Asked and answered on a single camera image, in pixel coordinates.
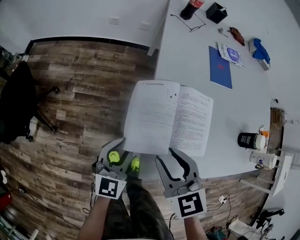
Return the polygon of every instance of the book page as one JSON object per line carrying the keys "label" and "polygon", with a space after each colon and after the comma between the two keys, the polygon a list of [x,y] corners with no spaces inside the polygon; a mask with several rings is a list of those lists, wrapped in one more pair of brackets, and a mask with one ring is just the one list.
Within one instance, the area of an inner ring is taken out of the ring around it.
{"label": "book page", "polygon": [[204,156],[210,132],[212,106],[212,98],[182,86],[170,146],[189,156]]}
{"label": "book page", "polygon": [[124,129],[124,150],[166,154],[171,142],[180,85],[139,81],[132,94]]}

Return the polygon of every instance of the green shoe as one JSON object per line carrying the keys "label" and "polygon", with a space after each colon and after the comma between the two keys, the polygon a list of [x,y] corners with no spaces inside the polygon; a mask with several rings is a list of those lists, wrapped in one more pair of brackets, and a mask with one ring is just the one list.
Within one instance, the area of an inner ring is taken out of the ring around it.
{"label": "green shoe", "polygon": [[132,159],[131,164],[128,166],[126,174],[127,176],[138,178],[139,171],[140,171],[140,159],[137,156],[135,156]]}

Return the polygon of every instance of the blue folder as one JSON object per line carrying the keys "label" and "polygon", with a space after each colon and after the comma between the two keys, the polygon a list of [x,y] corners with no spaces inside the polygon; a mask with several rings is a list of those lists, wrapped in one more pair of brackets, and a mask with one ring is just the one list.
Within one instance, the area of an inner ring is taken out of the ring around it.
{"label": "blue folder", "polygon": [[229,61],[221,58],[219,50],[210,48],[210,81],[232,89]]}

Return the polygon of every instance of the cola bottle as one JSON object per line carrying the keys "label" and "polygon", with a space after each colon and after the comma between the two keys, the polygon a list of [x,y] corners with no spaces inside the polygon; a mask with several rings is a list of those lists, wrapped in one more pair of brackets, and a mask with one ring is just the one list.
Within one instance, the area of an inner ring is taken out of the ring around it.
{"label": "cola bottle", "polygon": [[189,0],[187,6],[181,11],[180,17],[184,20],[192,18],[196,10],[198,10],[204,3],[204,0]]}

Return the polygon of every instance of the chair wheel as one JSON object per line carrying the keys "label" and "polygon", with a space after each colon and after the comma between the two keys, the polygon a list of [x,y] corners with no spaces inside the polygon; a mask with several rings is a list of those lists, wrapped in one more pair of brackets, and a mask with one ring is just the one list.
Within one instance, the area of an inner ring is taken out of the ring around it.
{"label": "chair wheel", "polygon": [[57,131],[57,127],[53,126],[53,127],[51,128],[51,132],[52,132],[52,133],[55,133],[56,131]]}
{"label": "chair wheel", "polygon": [[60,89],[58,87],[53,87],[53,91],[58,94],[60,92]]}
{"label": "chair wheel", "polygon": [[33,141],[33,137],[32,136],[28,136],[27,139],[28,139],[29,142]]}

